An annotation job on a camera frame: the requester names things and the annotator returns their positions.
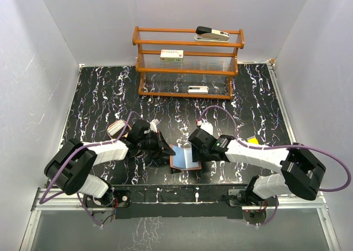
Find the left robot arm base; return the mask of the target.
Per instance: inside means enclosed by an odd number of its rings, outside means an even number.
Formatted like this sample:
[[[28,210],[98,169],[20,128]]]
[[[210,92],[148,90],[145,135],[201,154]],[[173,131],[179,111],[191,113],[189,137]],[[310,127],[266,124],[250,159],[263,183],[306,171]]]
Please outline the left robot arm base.
[[[81,197],[77,193],[77,197],[81,207],[89,215],[93,223],[100,229],[103,229],[108,222],[116,219],[118,209],[126,209],[131,206],[131,192],[129,190],[114,190],[109,188],[103,197],[97,198],[92,195],[84,195]],[[105,214],[106,211],[94,211],[94,208],[106,208],[111,211],[103,220],[98,220],[96,214]]]

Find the pink leather card holder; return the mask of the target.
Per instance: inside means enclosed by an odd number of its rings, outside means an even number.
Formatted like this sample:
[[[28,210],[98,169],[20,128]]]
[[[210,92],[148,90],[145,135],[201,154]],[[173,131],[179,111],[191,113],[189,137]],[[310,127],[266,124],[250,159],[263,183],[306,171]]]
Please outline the pink leather card holder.
[[[199,161],[192,157],[192,147],[178,147],[170,145],[175,152],[174,156],[170,156],[170,167],[177,170],[201,170],[202,166]]]

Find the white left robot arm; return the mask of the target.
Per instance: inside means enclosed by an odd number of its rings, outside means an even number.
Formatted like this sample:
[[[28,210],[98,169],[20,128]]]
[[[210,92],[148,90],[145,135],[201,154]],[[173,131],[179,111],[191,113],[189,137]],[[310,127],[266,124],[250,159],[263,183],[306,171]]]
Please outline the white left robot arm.
[[[110,141],[83,143],[70,139],[44,169],[44,174],[66,195],[86,194],[102,206],[109,206],[114,199],[111,185],[92,175],[92,167],[110,161],[123,161],[146,151],[152,158],[174,156],[157,129],[158,120],[148,122],[138,119],[129,129],[122,120],[108,128],[115,137]]]

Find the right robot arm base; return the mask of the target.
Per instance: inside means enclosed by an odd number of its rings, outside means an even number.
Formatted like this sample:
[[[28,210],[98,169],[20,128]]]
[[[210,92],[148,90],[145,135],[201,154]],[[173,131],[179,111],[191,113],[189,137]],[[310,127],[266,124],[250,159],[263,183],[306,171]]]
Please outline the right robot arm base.
[[[256,207],[255,210],[246,210],[250,217],[254,217],[255,214],[267,214],[268,200],[262,199],[245,189],[229,189],[225,194],[221,195],[220,202],[224,202],[230,207]]]

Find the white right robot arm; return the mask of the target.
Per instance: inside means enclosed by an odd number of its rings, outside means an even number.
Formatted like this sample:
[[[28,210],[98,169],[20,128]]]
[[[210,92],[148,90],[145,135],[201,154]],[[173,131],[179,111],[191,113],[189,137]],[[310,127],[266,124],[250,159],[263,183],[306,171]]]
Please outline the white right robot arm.
[[[268,176],[254,176],[238,200],[258,205],[275,195],[294,194],[301,199],[316,199],[326,167],[307,148],[269,147],[236,140],[233,136],[215,138],[198,128],[189,137],[193,154],[202,162],[241,162],[273,171]]]

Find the beige wooden tray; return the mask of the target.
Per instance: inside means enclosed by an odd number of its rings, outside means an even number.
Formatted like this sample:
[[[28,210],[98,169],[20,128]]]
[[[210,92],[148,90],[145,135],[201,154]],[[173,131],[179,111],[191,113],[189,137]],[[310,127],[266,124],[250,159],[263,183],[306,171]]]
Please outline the beige wooden tray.
[[[139,156],[142,153],[142,151],[139,150],[136,145],[134,145],[133,143],[127,140],[128,134],[131,130],[131,126],[127,125],[126,128],[124,129],[125,124],[126,124],[126,121],[124,120],[118,120],[112,123],[107,128],[107,134],[112,140],[115,140],[122,133],[122,136],[119,140],[123,142],[129,149],[129,151],[127,152],[127,156],[129,158]]]

